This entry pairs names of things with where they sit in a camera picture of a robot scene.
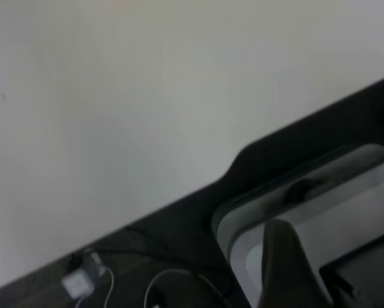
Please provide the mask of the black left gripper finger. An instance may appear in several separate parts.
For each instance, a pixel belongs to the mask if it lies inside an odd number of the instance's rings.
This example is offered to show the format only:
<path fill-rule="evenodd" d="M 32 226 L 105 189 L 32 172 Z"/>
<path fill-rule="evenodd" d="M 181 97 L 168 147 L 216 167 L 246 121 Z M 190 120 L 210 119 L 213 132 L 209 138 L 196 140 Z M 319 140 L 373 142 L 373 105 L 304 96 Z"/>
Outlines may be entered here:
<path fill-rule="evenodd" d="M 259 307 L 330 307 L 295 229 L 286 221 L 265 225 Z"/>

